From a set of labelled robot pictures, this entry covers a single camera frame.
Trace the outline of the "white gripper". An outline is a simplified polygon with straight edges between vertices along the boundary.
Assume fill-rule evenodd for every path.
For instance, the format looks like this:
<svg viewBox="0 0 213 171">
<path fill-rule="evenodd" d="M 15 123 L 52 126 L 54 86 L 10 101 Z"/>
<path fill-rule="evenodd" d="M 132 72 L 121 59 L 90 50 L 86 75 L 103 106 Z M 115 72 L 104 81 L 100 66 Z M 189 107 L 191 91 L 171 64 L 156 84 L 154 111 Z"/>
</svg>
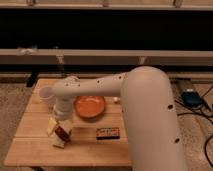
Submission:
<svg viewBox="0 0 213 171">
<path fill-rule="evenodd" d="M 73 100 L 72 99 L 56 99 L 56 103 L 53 107 L 53 115 L 48 122 L 46 133 L 50 136 L 55 128 L 60 125 L 69 130 L 65 130 L 68 140 L 71 140 L 72 127 L 73 127 Z"/>
</svg>

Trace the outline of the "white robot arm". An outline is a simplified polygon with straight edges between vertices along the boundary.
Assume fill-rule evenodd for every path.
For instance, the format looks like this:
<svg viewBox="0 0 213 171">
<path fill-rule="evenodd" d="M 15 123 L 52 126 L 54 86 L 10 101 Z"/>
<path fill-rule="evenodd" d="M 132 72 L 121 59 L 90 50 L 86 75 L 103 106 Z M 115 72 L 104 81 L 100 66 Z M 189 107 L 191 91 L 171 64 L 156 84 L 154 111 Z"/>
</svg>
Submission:
<svg viewBox="0 0 213 171">
<path fill-rule="evenodd" d="M 133 171 L 188 171 L 167 74 L 142 66 L 88 81 L 65 78 L 53 87 L 54 115 L 66 120 L 77 96 L 119 97 Z"/>
</svg>

